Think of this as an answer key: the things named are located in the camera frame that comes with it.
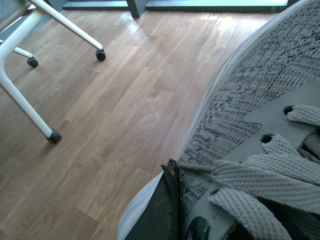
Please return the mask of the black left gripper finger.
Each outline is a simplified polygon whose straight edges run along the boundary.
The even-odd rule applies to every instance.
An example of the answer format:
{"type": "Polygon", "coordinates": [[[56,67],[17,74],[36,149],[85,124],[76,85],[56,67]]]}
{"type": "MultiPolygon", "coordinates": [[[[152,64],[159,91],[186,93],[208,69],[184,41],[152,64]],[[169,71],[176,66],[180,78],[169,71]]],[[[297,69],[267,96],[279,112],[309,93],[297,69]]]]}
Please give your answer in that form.
{"type": "Polygon", "coordinates": [[[177,240],[180,215],[180,170],[170,159],[146,209],[129,232],[131,240],[177,240]]]}

